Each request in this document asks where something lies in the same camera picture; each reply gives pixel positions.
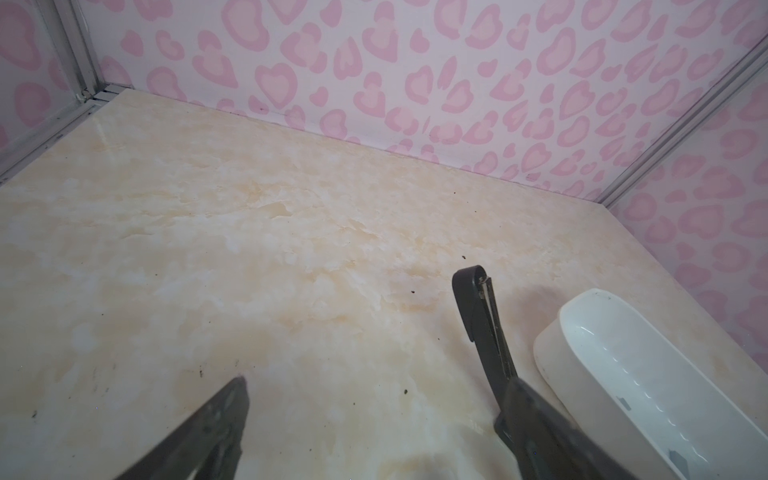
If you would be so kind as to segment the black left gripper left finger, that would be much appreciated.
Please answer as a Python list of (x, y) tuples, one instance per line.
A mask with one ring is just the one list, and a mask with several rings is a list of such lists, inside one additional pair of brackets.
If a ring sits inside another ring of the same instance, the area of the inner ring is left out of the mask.
[(249, 405), (247, 382), (237, 376), (119, 477), (234, 478)]

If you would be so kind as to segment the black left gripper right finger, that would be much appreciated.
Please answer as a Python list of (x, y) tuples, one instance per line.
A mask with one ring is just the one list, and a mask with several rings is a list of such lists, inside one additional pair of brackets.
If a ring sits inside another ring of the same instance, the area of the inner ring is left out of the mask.
[(506, 388), (502, 420), (524, 479), (635, 477), (519, 377)]

